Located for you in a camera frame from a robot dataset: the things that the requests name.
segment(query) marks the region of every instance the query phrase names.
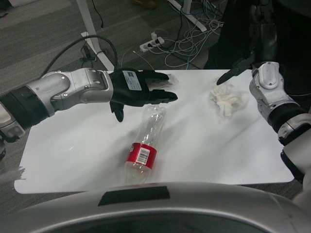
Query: crumpled paper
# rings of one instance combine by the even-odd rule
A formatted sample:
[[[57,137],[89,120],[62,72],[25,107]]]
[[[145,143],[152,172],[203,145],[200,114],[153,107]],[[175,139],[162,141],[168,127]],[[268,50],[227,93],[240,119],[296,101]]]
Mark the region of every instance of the crumpled paper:
[[[213,86],[210,91],[210,99],[219,107],[219,115],[221,117],[230,117],[234,112],[241,110],[248,102],[249,93],[245,91],[237,91],[229,82],[225,82],[219,86]]]

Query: black panel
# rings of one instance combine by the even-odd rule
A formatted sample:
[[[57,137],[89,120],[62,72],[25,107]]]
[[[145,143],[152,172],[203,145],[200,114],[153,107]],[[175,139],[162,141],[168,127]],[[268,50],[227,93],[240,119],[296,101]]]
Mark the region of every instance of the black panel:
[[[135,188],[106,192],[98,206],[143,200],[169,199],[170,193],[166,186]]]

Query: cable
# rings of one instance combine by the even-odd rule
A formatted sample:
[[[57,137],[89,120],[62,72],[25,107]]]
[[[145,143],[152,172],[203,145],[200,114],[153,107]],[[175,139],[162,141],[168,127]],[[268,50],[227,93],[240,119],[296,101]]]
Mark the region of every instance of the cable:
[[[143,58],[142,56],[140,56],[138,53],[136,53],[135,51],[133,51],[133,53],[135,53],[137,56],[139,56],[139,57],[141,57],[142,59],[144,59],[149,65],[150,65],[150,67],[153,69],[153,70],[155,70],[153,67],[152,67],[152,65],[145,59],[145,58]]]
[[[104,28],[104,21],[103,21],[103,18],[102,18],[102,16],[101,16],[101,14],[99,14],[99,12],[97,11],[97,9],[96,9],[96,7],[95,7],[95,4],[94,4],[94,0],[92,0],[92,3],[93,3],[94,9],[95,9],[95,11],[97,12],[98,16],[101,18],[101,21],[102,21],[101,28]]]
[[[208,0],[203,0],[202,4],[204,5],[204,1],[206,1],[206,3],[209,5],[209,8],[206,7],[206,9],[210,12],[212,12],[214,15],[222,18],[223,17],[223,13],[220,12],[212,3],[210,3]]]
[[[188,62],[186,59],[183,59],[183,58],[181,58],[181,57],[178,57],[178,56],[177,56],[176,54],[174,54],[174,53],[172,53],[172,55],[173,55],[174,57],[177,57],[178,59],[184,61],[184,62]],[[192,66],[194,66],[194,67],[196,67],[197,69],[201,69],[200,67],[196,66],[195,64],[193,64],[193,63],[191,63],[191,62],[189,62],[189,64],[192,65]]]
[[[223,22],[219,21],[216,16],[217,13],[215,13],[214,7],[208,5],[209,3],[206,3],[205,5],[202,2],[193,2],[197,4],[201,4],[202,9],[199,9],[197,12],[194,12],[193,15],[197,21],[195,22],[195,25],[193,28],[189,26],[189,29],[184,32],[183,38],[177,40],[170,40],[166,39],[167,41],[171,41],[172,45],[170,47],[165,47],[162,44],[160,44],[158,47],[154,47],[155,49],[149,50],[153,54],[166,54],[164,63],[168,67],[176,68],[176,67],[182,67],[186,66],[185,68],[188,69],[190,65],[200,69],[196,65],[192,64],[191,62],[198,56],[198,54],[201,52],[204,44],[206,43],[207,39],[211,34],[219,35],[216,30],[218,28],[221,28],[223,25]],[[170,4],[170,6],[177,11],[180,16],[185,16],[185,14],[182,14],[182,8],[180,11],[174,8]],[[201,22],[203,25],[208,28],[208,31],[201,32],[200,30],[196,29],[196,23]],[[182,60],[184,63],[179,65],[170,65],[168,64],[168,58],[169,56],[173,55],[174,57],[178,58],[179,60]]]
[[[88,36],[83,36],[75,41],[73,41],[71,44],[67,45],[65,48],[63,48],[54,58],[53,60],[49,63],[49,65],[44,69],[44,71],[42,72],[41,76],[42,77],[43,75],[45,75],[49,69],[52,67],[52,65],[55,63],[55,61],[64,53],[66,52],[68,49],[70,49],[72,46],[74,46],[75,44],[79,43],[80,41],[82,40],[85,40],[85,39],[89,39],[89,38],[99,38],[99,39],[102,39],[104,41],[106,41],[110,47],[112,48],[113,50],[113,53],[114,53],[114,71],[117,70],[118,68],[118,54],[117,54],[117,50],[116,50],[116,47],[112,44],[112,42],[110,40],[108,40],[106,37],[103,37],[103,36],[100,36],[100,35],[88,35]]]
[[[180,35],[180,32],[181,32],[181,29],[182,29],[182,27],[183,27],[183,14],[182,14],[182,10],[183,10],[183,8],[181,7],[180,8],[180,27],[179,27],[179,30],[178,30],[178,34],[177,34],[177,38],[176,38],[176,40],[175,40],[175,42],[173,43],[173,44],[171,44],[169,47],[164,47],[165,49],[169,49],[170,47],[172,47],[174,44],[176,44],[176,41],[179,39],[179,35]]]
[[[223,17],[223,13],[220,10],[218,10],[212,3],[210,3],[209,0],[206,0],[206,2],[209,4],[209,6],[214,8],[216,10],[216,12],[220,13],[221,17]]]

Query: plastic bottle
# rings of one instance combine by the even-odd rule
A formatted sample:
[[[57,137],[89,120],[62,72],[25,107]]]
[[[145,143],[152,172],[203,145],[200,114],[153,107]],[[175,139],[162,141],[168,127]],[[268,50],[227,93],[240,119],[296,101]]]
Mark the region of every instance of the plastic bottle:
[[[150,105],[144,110],[141,127],[125,163],[126,184],[144,183],[151,172],[165,113],[166,109],[158,105]]]

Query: black cable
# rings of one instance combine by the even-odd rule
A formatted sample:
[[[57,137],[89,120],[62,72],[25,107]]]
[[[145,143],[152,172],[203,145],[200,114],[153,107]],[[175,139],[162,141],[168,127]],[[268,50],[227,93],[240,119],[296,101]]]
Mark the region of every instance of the black cable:
[[[8,13],[4,13],[4,15],[0,16],[0,18],[4,18],[7,15],[8,15]]]
[[[73,41],[71,44],[67,45],[65,48],[63,48],[54,58],[53,60],[49,63],[49,65],[44,69],[44,71],[42,72],[40,78],[45,75],[49,69],[52,67],[52,65],[55,63],[55,61],[64,53],[66,52],[68,49],[70,49],[72,46],[74,46],[75,44],[79,43],[82,40],[85,39],[89,39],[89,38],[99,38],[102,39],[104,41],[106,41],[112,48],[113,53],[114,53],[114,71],[117,71],[118,68],[118,54],[117,54],[117,50],[116,47],[112,44],[112,42],[110,40],[108,40],[106,37],[100,36],[100,35],[88,35],[88,36],[83,36],[75,41]]]
[[[178,39],[179,39],[180,32],[181,32],[181,29],[182,29],[182,27],[183,27],[183,14],[182,14],[182,10],[183,10],[183,7],[180,8],[180,27],[179,27],[179,30],[178,30],[178,34],[177,34],[176,40],[175,40],[170,46],[168,46],[167,48],[161,45],[161,47],[164,48],[164,49],[166,49],[166,50],[169,50],[170,47],[172,47],[173,45],[175,45],[176,42],[177,42]]]
[[[101,28],[104,28],[104,21],[103,21],[103,18],[102,18],[102,16],[101,16],[101,14],[99,14],[99,12],[97,11],[97,9],[96,9],[96,7],[95,7],[95,4],[94,4],[94,0],[92,0],[92,3],[93,3],[93,6],[94,6],[95,11],[97,12],[97,14],[99,15],[99,17],[100,17],[101,20],[102,20]]]

